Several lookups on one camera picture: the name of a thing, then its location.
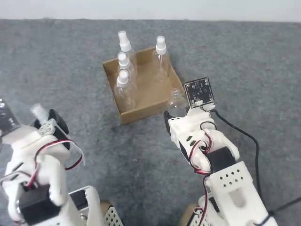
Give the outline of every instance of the cardboard box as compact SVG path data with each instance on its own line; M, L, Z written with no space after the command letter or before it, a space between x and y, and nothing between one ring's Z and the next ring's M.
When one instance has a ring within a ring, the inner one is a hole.
M121 112L116 102L121 124L138 121L142 118L163 112L166 110L166 103L170 99L171 91L178 88L184 94L180 78L170 65L168 79L164 82L157 82L153 76L152 53L155 48L148 48L137 52L137 86L138 99L135 109L128 112ZM103 63L110 88L114 93L114 86L117 79L118 59L109 60Z

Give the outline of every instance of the red wire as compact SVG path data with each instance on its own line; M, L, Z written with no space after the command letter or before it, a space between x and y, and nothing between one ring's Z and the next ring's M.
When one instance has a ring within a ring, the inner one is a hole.
M65 170L71 170L71 169L77 167L77 165L80 164L82 159L83 159L83 155L81 155L80 158L72 166L65 168Z
M189 163L190 165L193 167L194 169L194 172L197 173L197 174L201 174L201 175L207 175L209 172L205 172L205 171L202 171L200 168L197 168L195 167L192 162L191 162L191 158L193 156L193 153L194 153L194 150L196 149L197 145L201 142L202 140L199 140L197 141L194 146L192 147L191 151L190 151L190 154L189 154Z
M207 174L204 179L203 179L203 186L204 186L204 189L205 189L205 206L204 206L204 211L203 211L203 214L202 214L202 217L201 217L201 220L199 222L199 226L202 225L202 222L204 221L205 219L205 216L206 216L206 212L207 212L207 207L208 207L208 190L206 188L206 185L205 185L205 180L207 177L209 177L210 174Z
M64 140L56 140L56 141L53 141L53 142L50 142L48 144L45 144L43 145L35 154L34 156L34 162L35 162L35 168L37 168L37 157L39 155L39 153L41 151L43 151L44 149L46 149L47 147L49 147L50 145L54 145L54 144L57 144L57 143L67 143L67 142L73 142L72 140L70 139L64 139ZM71 170L73 169L74 167L76 167L83 159L83 155L81 154L80 158L73 164L71 165L70 167L67 167L65 168L65 170ZM29 181L27 187L31 187L33 182L35 181L36 177L37 177L37 174L38 174L38 171L36 170L33 177L32 177L32 180Z
M36 170L32 176L32 179L28 182L27 187L32 187L35 178L37 177L38 171Z

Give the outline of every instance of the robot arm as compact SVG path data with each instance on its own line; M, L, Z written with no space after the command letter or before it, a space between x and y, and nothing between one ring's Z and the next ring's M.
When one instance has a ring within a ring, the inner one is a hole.
M0 137L13 149L0 181L8 197L9 216L16 225L24 226L104 226L95 188L87 186L79 195L67 192L63 164L73 151L71 144L76 144L69 140L66 123L56 111L47 112L40 105L32 112L37 118L34 125L20 125L0 99ZM79 212L83 202L89 210L87 219Z
M191 222L202 226L260 225L268 212L245 163L239 161L238 148L216 130L210 114L214 104L203 106L206 104L203 100L197 101L201 103L200 106L192 107L190 103L190 109L184 117L171 118L168 112L164 113L171 140L180 148L195 172L206 175L206 195L199 199L199 212ZM270 217L264 226L277 226L277 223Z

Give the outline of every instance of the bottle cap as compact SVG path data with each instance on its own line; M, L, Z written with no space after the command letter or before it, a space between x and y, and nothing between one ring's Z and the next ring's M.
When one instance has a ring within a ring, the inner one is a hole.
M122 52L128 52L132 49L131 43L127 38L127 33L125 31L118 32L119 45Z
M118 58L119 66L122 69L127 69L130 66L130 59L126 53L124 52L118 53L117 58Z
M163 55L167 52L164 36L157 37L156 52Z
M127 70L120 70L116 83L119 87L127 86L127 83L128 83L128 71Z

